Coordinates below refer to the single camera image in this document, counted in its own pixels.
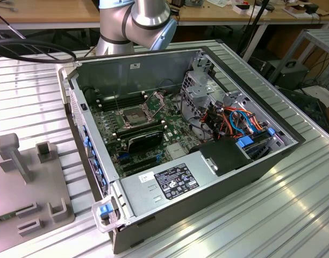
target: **white label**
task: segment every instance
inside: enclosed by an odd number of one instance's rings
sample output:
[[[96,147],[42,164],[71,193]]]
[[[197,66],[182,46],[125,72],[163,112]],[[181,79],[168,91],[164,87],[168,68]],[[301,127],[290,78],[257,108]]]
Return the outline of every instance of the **white label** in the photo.
[[[138,69],[141,67],[141,63],[132,63],[130,69]]]
[[[191,181],[191,182],[189,182],[188,184],[189,185],[193,185],[193,184],[195,184],[195,183],[197,183],[195,180],[193,180],[193,181]]]
[[[139,180],[141,181],[141,183],[145,183],[151,179],[155,179],[154,177],[154,172],[150,171],[148,173],[145,173],[143,175],[138,176]]]

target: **metal shelf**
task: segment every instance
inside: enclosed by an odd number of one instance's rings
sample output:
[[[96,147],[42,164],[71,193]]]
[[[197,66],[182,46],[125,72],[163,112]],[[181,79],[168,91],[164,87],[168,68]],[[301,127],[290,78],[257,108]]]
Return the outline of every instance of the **metal shelf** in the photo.
[[[292,46],[289,48],[288,52],[286,53],[285,57],[282,59],[280,64],[277,66],[277,68],[272,73],[271,77],[268,79],[269,82],[274,83],[282,69],[284,68],[285,64],[289,61],[289,59],[293,56],[296,49],[301,45],[302,41],[304,39],[307,39],[310,41],[310,44],[305,49],[305,51],[301,54],[298,61],[303,62],[309,52],[311,52],[312,48],[314,46],[317,46],[321,49],[323,49],[325,52],[329,54],[329,29],[323,30],[323,29],[316,29],[316,30],[302,30],[302,32],[299,34],[295,42],[292,44]],[[322,84],[326,82],[326,80],[329,78],[329,74],[325,76],[324,79],[322,79]]]

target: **circuit board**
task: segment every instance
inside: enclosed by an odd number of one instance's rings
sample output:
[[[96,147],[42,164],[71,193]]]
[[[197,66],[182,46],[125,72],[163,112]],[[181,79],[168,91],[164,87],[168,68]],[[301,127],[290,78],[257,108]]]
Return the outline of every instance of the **circuit board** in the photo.
[[[164,105],[160,110],[161,104],[156,97],[147,100],[146,107],[149,113],[155,115],[153,117],[147,116],[146,118],[137,116],[137,114],[134,114],[133,117],[127,116],[128,110],[137,111],[137,108],[144,107],[142,105],[125,107],[120,110],[108,112],[101,111],[96,106],[90,107],[101,137],[120,177],[124,178],[145,169],[155,167],[161,163],[171,161],[176,156],[186,155],[192,147],[202,143],[190,129],[189,124],[181,117],[178,108],[175,107],[177,104],[173,101],[173,96],[168,95],[162,97]],[[161,143],[147,150],[133,154],[128,153],[125,150],[126,140],[116,139],[115,132],[117,130],[127,131],[128,129],[125,128],[125,124],[132,126],[127,122],[132,122],[137,127],[139,123],[150,123],[151,121],[161,121],[165,124]],[[123,162],[124,157],[127,158],[127,163],[125,164]]]

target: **sticker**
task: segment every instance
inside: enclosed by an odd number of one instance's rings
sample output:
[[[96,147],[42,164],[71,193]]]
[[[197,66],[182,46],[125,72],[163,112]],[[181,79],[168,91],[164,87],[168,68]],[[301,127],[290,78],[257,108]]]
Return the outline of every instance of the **sticker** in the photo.
[[[185,163],[155,174],[155,179],[168,200],[199,186]]]
[[[130,69],[138,69],[141,67],[141,63],[132,63]]]
[[[141,181],[141,183],[145,183],[151,179],[154,179],[154,172],[150,171],[148,173],[138,176],[138,178]]]

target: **chip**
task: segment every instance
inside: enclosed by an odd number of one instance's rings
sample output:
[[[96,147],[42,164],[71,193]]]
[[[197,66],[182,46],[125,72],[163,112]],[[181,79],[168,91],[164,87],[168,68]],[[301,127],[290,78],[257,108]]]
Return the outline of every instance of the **chip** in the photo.
[[[123,111],[124,119],[127,123],[138,124],[147,121],[147,116],[143,112],[142,108],[134,107]]]

